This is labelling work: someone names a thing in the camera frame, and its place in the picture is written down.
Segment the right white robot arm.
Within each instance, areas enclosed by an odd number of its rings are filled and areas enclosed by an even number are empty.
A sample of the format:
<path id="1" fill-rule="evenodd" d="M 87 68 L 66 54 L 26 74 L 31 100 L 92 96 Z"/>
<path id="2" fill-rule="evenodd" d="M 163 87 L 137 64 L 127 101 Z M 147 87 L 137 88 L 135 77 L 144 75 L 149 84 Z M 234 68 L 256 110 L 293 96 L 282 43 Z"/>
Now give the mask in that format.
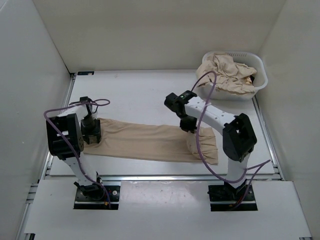
<path id="1" fill-rule="evenodd" d="M 234 115 L 212 106 L 190 90 L 181 95 L 170 93 L 164 105 L 180 118 L 183 131 L 198 135 L 204 122 L 222 135 L 223 152 L 228 158 L 223 193 L 230 200 L 244 200 L 250 191 L 250 184 L 246 184 L 248 160 L 257 143 L 250 118 L 244 113 Z"/>

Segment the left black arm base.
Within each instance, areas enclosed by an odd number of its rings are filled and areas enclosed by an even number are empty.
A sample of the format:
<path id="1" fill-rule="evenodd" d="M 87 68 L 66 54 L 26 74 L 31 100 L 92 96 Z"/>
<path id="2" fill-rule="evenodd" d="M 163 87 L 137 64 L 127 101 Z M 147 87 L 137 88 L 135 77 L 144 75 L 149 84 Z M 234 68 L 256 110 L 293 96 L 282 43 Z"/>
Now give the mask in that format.
<path id="1" fill-rule="evenodd" d="M 76 193 L 73 208 L 75 210 L 118 210 L 120 185 L 80 185 L 74 182 Z"/>

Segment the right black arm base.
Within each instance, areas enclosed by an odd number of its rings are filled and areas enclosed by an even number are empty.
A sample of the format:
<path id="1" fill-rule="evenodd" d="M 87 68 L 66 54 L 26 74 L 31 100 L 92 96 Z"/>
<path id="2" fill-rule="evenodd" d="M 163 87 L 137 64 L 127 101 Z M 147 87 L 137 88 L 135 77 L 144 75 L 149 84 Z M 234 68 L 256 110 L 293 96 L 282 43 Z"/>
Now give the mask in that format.
<path id="1" fill-rule="evenodd" d="M 244 182 L 238 188 L 229 183 L 209 185 L 208 192 L 211 212 L 257 211 L 257 203 L 251 184 Z"/>

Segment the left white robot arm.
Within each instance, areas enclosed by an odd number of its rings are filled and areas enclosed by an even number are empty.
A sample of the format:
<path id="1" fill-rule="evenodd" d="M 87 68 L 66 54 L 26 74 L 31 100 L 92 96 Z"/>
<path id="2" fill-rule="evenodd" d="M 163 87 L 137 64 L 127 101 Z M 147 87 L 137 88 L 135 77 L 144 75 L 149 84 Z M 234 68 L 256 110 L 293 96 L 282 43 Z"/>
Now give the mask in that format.
<path id="1" fill-rule="evenodd" d="M 102 138 L 101 121 L 96 115 L 99 106 L 83 96 L 66 107 L 43 113 L 50 154 L 69 166 L 77 177 L 74 185 L 78 191 L 94 201 L 108 198 L 101 177 L 84 155 L 86 144 L 99 143 Z"/>

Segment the beige trousers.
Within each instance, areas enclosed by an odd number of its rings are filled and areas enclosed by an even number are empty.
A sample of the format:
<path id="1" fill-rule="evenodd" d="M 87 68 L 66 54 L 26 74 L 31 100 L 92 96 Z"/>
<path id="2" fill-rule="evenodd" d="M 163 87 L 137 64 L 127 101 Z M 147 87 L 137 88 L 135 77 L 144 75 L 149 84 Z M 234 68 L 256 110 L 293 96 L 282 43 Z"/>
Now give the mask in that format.
<path id="1" fill-rule="evenodd" d="M 218 164 L 216 136 L 202 127 L 199 137 L 178 126 L 147 125 L 100 119 L 100 143 L 86 144 L 84 153 L 137 160 Z"/>

